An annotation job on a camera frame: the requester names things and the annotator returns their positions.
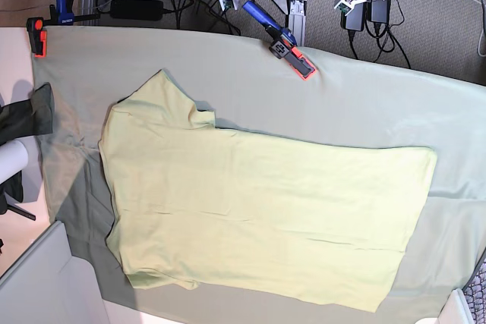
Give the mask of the yellow-green T-shirt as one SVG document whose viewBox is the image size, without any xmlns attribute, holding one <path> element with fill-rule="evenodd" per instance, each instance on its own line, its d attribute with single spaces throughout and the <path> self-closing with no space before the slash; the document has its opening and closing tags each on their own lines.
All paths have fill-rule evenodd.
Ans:
<svg viewBox="0 0 486 324">
<path fill-rule="evenodd" d="M 106 119 L 106 239 L 134 288 L 224 285 L 375 312 L 437 163 L 219 129 L 159 72 Z"/>
</svg>

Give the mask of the sage green table cloth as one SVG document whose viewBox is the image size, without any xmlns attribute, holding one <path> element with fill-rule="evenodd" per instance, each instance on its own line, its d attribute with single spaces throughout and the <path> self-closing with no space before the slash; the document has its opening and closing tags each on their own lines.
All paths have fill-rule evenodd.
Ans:
<svg viewBox="0 0 486 324">
<path fill-rule="evenodd" d="M 485 249 L 485 89 L 479 85 L 305 49 L 302 80 L 259 40 L 214 33 L 51 27 L 33 60 L 49 83 L 54 130 L 41 137 L 49 217 L 90 262 L 102 297 L 186 323 L 414 323 L 435 317 Z M 202 285 L 135 290 L 106 246 L 113 211 L 98 142 L 111 106 L 164 70 L 219 127 L 315 143 L 428 146 L 437 166 L 393 288 L 375 313 Z"/>
</svg>

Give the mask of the blue orange clamp centre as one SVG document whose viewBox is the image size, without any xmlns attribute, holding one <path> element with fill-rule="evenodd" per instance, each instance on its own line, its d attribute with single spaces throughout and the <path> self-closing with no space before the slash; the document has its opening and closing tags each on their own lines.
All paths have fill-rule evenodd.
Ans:
<svg viewBox="0 0 486 324">
<path fill-rule="evenodd" d="M 285 59 L 303 80 L 307 80 L 317 71 L 315 66 L 298 50 L 295 37 L 289 29 L 281 27 L 261 6 L 251 0 L 244 3 L 243 9 L 271 36 L 273 41 L 269 50 L 276 58 Z"/>
</svg>

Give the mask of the blue orange clamp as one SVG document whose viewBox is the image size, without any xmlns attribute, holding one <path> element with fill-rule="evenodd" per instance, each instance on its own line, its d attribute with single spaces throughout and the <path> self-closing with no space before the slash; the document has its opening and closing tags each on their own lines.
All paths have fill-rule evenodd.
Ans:
<svg viewBox="0 0 486 324">
<path fill-rule="evenodd" d="M 261 6 L 251 0 L 244 3 L 243 9 L 271 36 L 273 41 L 269 50 L 276 58 L 285 59 L 303 80 L 307 80 L 317 71 L 315 66 L 298 50 L 295 37 L 289 29 L 281 27 Z"/>
<path fill-rule="evenodd" d="M 50 18 L 30 17 L 26 22 L 27 34 L 30 41 L 30 49 L 34 57 L 44 58 L 47 47 L 48 26 L 72 26 L 75 23 L 98 20 L 100 14 L 75 15 L 73 11 L 74 0 L 56 0 L 49 6 Z"/>
</svg>

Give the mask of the black power brick left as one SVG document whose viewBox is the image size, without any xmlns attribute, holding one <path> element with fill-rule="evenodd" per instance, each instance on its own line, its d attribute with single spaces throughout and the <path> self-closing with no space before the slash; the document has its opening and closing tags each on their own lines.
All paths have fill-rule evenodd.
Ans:
<svg viewBox="0 0 486 324">
<path fill-rule="evenodd" d="M 115 19 L 125 20 L 161 20 L 165 8 L 158 0 L 113 0 L 109 15 Z"/>
</svg>

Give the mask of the black power adapter pair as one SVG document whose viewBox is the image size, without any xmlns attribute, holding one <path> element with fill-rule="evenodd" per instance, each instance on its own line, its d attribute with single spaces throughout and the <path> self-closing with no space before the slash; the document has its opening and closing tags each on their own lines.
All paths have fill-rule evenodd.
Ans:
<svg viewBox="0 0 486 324">
<path fill-rule="evenodd" d="M 341 14 L 340 26 L 344 30 L 361 32 L 371 22 L 388 25 L 390 22 L 390 0 L 374 0 L 357 4 L 347 15 Z"/>
</svg>

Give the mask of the dark green cloth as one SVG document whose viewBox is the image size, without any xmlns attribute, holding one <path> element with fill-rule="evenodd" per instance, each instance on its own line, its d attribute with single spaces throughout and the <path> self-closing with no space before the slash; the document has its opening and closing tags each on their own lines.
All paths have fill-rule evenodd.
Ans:
<svg viewBox="0 0 486 324">
<path fill-rule="evenodd" d="M 51 134 L 55 112 L 49 83 L 34 90 L 29 99 L 1 107 L 1 145 L 12 140 Z"/>
</svg>

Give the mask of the blue orange clamp left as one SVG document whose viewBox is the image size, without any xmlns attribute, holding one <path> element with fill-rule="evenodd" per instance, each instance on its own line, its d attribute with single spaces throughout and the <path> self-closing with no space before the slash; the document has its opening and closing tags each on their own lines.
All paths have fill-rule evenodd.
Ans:
<svg viewBox="0 0 486 324">
<path fill-rule="evenodd" d="M 73 11 L 74 0 L 56 0 L 49 6 L 50 18 L 30 17 L 26 22 L 27 34 L 30 41 L 30 49 L 34 57 L 44 58 L 47 47 L 48 26 L 72 26 L 75 23 L 98 20 L 100 14 L 75 15 Z"/>
</svg>

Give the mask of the grey bin corner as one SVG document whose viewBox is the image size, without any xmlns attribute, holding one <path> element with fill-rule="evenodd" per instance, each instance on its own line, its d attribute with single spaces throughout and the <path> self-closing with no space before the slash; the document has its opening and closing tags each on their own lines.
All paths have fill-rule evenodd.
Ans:
<svg viewBox="0 0 486 324">
<path fill-rule="evenodd" d="M 1 276 L 2 323 L 108 323 L 92 265 L 51 225 Z"/>
</svg>

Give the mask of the aluminium frame post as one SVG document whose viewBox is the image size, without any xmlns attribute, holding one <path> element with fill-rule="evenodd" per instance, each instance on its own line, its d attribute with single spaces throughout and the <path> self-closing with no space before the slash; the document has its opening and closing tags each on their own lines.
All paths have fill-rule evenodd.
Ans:
<svg viewBox="0 0 486 324">
<path fill-rule="evenodd" d="M 287 28 L 295 37 L 297 46 L 305 44 L 306 15 L 308 0 L 287 0 Z"/>
</svg>

